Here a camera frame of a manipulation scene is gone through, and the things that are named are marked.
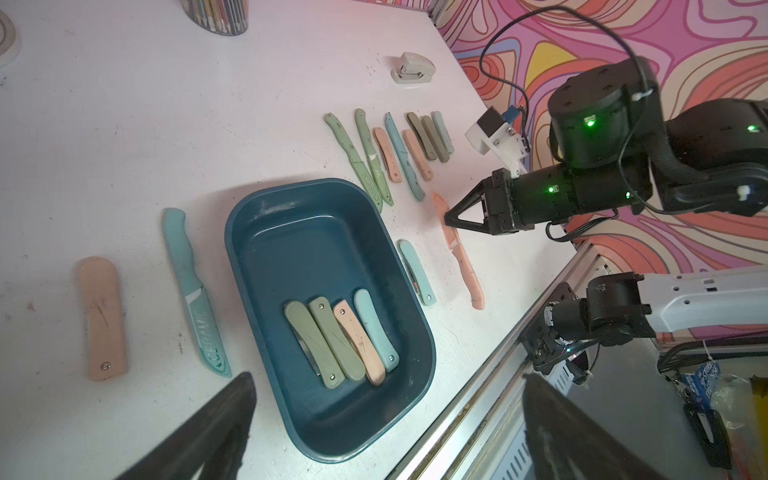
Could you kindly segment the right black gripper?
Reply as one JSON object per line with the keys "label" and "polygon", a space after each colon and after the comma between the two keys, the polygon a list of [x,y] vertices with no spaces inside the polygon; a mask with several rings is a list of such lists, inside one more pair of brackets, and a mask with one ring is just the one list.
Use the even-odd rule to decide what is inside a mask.
{"label": "right black gripper", "polygon": [[[643,207],[651,195],[646,167],[620,173],[615,164],[575,169],[564,164],[514,178],[507,169],[480,181],[444,215],[447,227],[502,235],[532,230],[539,224],[567,223],[571,218],[604,210]],[[482,204],[484,221],[460,219]]]}

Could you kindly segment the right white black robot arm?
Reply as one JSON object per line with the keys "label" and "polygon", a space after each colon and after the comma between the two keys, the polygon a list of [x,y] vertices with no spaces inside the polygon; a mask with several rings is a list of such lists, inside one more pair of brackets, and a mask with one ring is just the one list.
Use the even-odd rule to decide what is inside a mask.
{"label": "right white black robot arm", "polygon": [[499,169],[444,215],[449,227],[504,235],[657,198],[665,214],[751,217],[767,206],[767,105],[715,99],[673,119],[641,57],[573,76],[550,97],[551,167]]}

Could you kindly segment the teal knife row end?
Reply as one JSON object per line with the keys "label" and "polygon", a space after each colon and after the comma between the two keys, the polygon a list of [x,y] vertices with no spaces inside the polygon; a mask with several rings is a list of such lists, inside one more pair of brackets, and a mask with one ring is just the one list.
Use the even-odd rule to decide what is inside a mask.
{"label": "teal knife row end", "polygon": [[435,124],[435,127],[437,129],[438,135],[440,136],[441,142],[447,151],[448,154],[453,154],[455,152],[452,140],[450,138],[450,135],[448,133],[447,127],[445,125],[442,113],[439,111],[433,111],[431,113],[431,118]]}

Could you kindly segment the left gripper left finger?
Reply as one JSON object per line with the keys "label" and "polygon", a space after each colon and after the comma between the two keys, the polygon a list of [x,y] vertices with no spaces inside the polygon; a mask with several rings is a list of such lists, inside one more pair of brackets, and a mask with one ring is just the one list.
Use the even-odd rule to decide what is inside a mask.
{"label": "left gripper left finger", "polygon": [[243,372],[120,477],[235,479],[256,404],[253,377]]}

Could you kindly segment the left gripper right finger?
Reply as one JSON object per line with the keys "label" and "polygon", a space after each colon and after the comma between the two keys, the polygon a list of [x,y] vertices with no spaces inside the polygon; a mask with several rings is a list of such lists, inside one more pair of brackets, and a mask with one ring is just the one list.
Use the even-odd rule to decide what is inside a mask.
{"label": "left gripper right finger", "polygon": [[526,374],[525,438],[538,479],[661,479],[538,374]]}

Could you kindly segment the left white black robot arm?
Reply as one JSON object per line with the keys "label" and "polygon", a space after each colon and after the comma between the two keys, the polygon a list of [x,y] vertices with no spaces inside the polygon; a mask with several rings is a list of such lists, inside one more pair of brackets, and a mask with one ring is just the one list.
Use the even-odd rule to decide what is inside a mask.
{"label": "left white black robot arm", "polygon": [[[460,429],[478,399],[500,379],[509,363],[516,370],[509,387],[522,386],[516,415],[531,431],[530,459],[543,458],[543,436],[572,431],[589,445],[571,447],[572,466],[556,469],[559,478],[577,472],[594,475],[610,459],[645,474],[646,466],[605,431],[579,413],[546,380],[552,370],[569,368],[574,379],[587,373],[573,359],[592,346],[613,347],[636,338],[717,325],[762,325],[767,321],[765,266],[688,275],[622,273],[592,279],[583,297],[561,283],[539,299],[524,323],[510,333],[448,408],[396,466],[407,479],[418,477],[434,453]],[[154,450],[126,472],[129,479],[233,479],[242,464],[257,394],[249,373],[235,377]]]}

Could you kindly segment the olive knife row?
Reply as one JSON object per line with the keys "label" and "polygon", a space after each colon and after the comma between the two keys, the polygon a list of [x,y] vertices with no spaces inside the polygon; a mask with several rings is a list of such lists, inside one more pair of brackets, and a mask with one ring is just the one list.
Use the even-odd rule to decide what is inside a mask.
{"label": "olive knife row", "polygon": [[426,129],[424,127],[424,124],[422,123],[421,118],[413,111],[409,111],[406,113],[406,119],[411,127],[411,129],[414,131],[414,133],[417,136],[417,139],[421,145],[421,148],[426,156],[426,158],[430,161],[434,161],[437,159],[437,152],[435,150],[435,147],[428,136]]}

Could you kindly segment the teal knife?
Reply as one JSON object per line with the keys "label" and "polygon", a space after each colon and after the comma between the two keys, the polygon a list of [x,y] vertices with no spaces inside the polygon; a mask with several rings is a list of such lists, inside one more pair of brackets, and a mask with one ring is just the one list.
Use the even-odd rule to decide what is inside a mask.
{"label": "teal knife", "polygon": [[408,240],[401,239],[397,242],[397,247],[421,303],[424,306],[435,305],[437,297],[414,246]]}
{"label": "teal knife", "polygon": [[418,202],[422,202],[425,198],[425,193],[419,184],[416,173],[409,161],[409,156],[405,143],[398,131],[398,128],[394,122],[394,119],[390,112],[387,112],[384,116],[385,130],[390,138],[392,146],[394,147],[397,159],[404,178],[410,188],[411,193]]}
{"label": "teal knife", "polygon": [[163,211],[161,227],[170,262],[203,364],[214,373],[230,378],[231,366],[206,288],[195,270],[194,252],[185,222],[183,210],[166,208]]}

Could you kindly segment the long pink knife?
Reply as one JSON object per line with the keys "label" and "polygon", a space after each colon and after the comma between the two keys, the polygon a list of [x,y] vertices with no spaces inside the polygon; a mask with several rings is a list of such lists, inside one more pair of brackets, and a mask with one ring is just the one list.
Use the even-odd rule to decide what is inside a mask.
{"label": "long pink knife", "polygon": [[432,199],[438,213],[446,244],[459,265],[463,282],[470,294],[471,304],[476,310],[484,310],[486,306],[484,292],[461,242],[458,230],[449,227],[446,223],[445,214],[449,211],[449,206],[438,193],[433,193]]}

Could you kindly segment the beige knife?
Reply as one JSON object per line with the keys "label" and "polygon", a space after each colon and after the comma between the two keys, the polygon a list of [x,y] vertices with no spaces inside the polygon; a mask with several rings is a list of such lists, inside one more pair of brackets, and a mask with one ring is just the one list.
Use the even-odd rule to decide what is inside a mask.
{"label": "beige knife", "polygon": [[88,322],[88,378],[102,382],[122,376],[129,367],[117,269],[104,257],[88,257],[78,264],[77,280]]}

